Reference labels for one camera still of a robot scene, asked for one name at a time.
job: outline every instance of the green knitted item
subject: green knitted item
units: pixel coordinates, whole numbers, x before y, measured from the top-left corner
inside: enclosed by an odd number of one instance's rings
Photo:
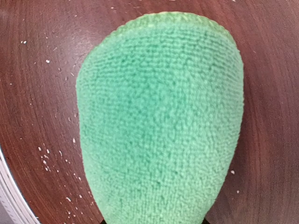
[[[142,16],[88,55],[77,95],[85,173],[107,224],[200,224],[242,120],[229,32],[189,13]]]

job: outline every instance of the brown wooden surface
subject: brown wooden surface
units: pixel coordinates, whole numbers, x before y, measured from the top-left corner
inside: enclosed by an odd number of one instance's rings
[[[297,0],[0,0],[0,144],[30,207],[43,224],[102,221],[84,177],[76,76],[111,31],[161,11],[216,20],[244,61],[235,174],[228,174],[207,220],[299,223]]]

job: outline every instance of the tabletop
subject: tabletop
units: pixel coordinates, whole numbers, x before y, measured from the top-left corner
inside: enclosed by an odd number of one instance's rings
[[[297,0],[0,0],[0,144],[43,224],[99,224],[84,175],[76,77],[92,48],[148,13],[217,21],[244,61],[244,115],[210,224],[299,222]]]

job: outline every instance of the dark brown wood grain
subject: dark brown wood grain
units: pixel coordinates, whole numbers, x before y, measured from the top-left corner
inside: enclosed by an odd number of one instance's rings
[[[31,209],[43,224],[102,221],[84,176],[76,77],[111,31],[161,11],[219,22],[244,61],[235,174],[207,220],[299,223],[297,0],[0,0],[0,144]]]

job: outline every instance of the ribbed knit texture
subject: ribbed knit texture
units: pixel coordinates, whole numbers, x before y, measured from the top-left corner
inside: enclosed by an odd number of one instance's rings
[[[85,173],[107,224],[200,224],[242,120],[229,32],[194,14],[142,16],[88,55],[77,95]]]

